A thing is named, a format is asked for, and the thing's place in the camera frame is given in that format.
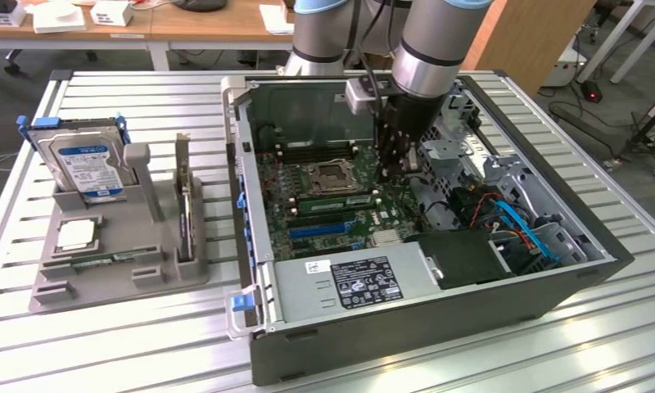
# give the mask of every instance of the gray carpet floor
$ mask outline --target gray carpet floor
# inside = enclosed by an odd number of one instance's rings
[[[599,39],[606,37],[611,24],[605,25]],[[631,39],[630,34],[625,34],[623,40]],[[583,107],[602,119],[614,125],[630,124],[630,113],[645,113],[655,102],[655,48],[652,48],[641,61],[629,72],[626,79],[617,85],[609,82],[614,70],[621,65],[622,59],[638,44],[635,39],[623,45],[614,57],[605,65],[605,74],[598,79],[605,92],[605,99],[599,104],[583,102]],[[586,36],[581,36],[581,51],[590,56],[598,46],[589,44]],[[84,51],[24,51],[17,59],[24,75],[9,76],[3,67],[5,66],[4,55],[7,51],[0,51],[0,155],[16,152],[21,145],[21,137],[16,132],[15,119],[20,114],[31,115],[39,105],[39,100],[48,83],[48,76],[53,69],[72,70],[151,70],[152,63],[144,51],[99,51],[99,60],[92,62],[87,59]],[[246,65],[236,62],[235,52],[206,51],[202,54],[186,54],[191,63],[179,63],[179,56],[171,53],[171,67],[174,70],[251,70]],[[262,69],[272,69],[274,64],[283,64],[286,52],[263,52]],[[555,91],[542,90],[545,95],[554,97],[535,96],[538,104],[546,108],[551,102],[571,102],[577,105],[574,94],[570,88]],[[581,111],[573,107],[567,109],[575,113]],[[630,127],[607,127],[601,124],[587,113],[583,119],[601,128],[610,137],[622,141],[630,135]],[[610,157],[606,147],[589,138],[581,131],[562,122],[562,127],[567,130],[571,137],[583,146],[595,160],[602,161]],[[0,166],[9,168],[12,160],[4,161]],[[626,164],[613,176],[630,195],[641,203],[649,213],[655,214],[655,178],[652,175],[655,161],[650,156],[635,157],[631,163]],[[0,171],[0,193],[9,176],[9,172]]]

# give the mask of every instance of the aluminum workbench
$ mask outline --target aluminum workbench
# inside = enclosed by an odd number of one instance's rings
[[[96,118],[120,111],[131,139],[151,143],[155,178],[171,177],[175,134],[191,135],[212,279],[170,295],[31,315],[53,181],[25,144],[0,199],[0,391],[655,391],[655,222],[511,80],[490,72],[467,74],[635,262],[538,320],[286,384],[252,386],[248,343],[226,336],[223,297],[239,287],[219,94],[227,74],[76,72],[49,82],[36,116]],[[490,141],[498,151],[513,150],[505,138]]]

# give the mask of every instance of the gray parts holder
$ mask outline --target gray parts holder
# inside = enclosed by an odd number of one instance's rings
[[[103,305],[208,280],[202,181],[192,178],[195,256],[180,260],[178,174],[174,180],[152,181],[151,151],[143,143],[127,145],[124,161],[139,179],[124,187],[126,201],[87,205],[79,192],[53,192],[56,207],[29,302],[33,313]],[[87,243],[63,246],[60,232],[73,222],[93,234]]]

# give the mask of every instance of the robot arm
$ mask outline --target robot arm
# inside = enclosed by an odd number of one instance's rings
[[[401,45],[393,75],[378,82],[378,87],[366,76],[350,79],[346,89],[352,112],[370,109],[375,114],[380,181],[415,169],[409,156],[435,122],[491,3],[493,0],[298,0],[294,54],[286,67],[290,75],[334,75],[342,71],[342,54],[363,38],[359,43],[364,52],[389,53],[386,32],[389,13],[394,12],[390,38],[401,37]],[[375,17],[372,30],[366,31]]]

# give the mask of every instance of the desk leg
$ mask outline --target desk leg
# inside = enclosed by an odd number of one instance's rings
[[[583,83],[587,78],[593,75],[593,72],[599,66],[599,63],[602,60],[606,58],[607,53],[610,52],[611,48],[614,45],[617,45],[617,41],[622,37],[623,32],[626,31],[626,28],[631,24],[631,22],[635,19],[635,16],[641,12],[641,9],[644,8],[644,3],[646,0],[635,0],[634,5],[629,8],[629,11],[626,12],[626,15],[623,16],[622,20],[619,20],[619,23],[617,24],[617,27],[611,30],[611,34],[602,43],[602,46],[598,49],[598,52],[594,54],[593,59],[590,59],[590,62],[586,65],[586,68],[582,70],[581,75],[578,76],[578,82]]]
[[[641,56],[644,56],[644,53],[646,53],[646,50],[652,46],[654,41],[655,41],[655,26],[652,28],[652,31],[648,33],[646,37],[641,41],[639,46],[631,52],[631,56],[629,56],[622,66],[619,67],[619,70],[611,77],[610,79],[611,83],[618,84],[619,82],[622,82],[623,76],[626,76],[626,73],[629,72],[629,70],[631,70],[631,67],[634,66]]]
[[[170,43],[164,41],[150,42],[148,51],[151,52],[151,60],[154,60],[154,70],[170,71],[171,63],[167,60],[167,51],[170,49]]]

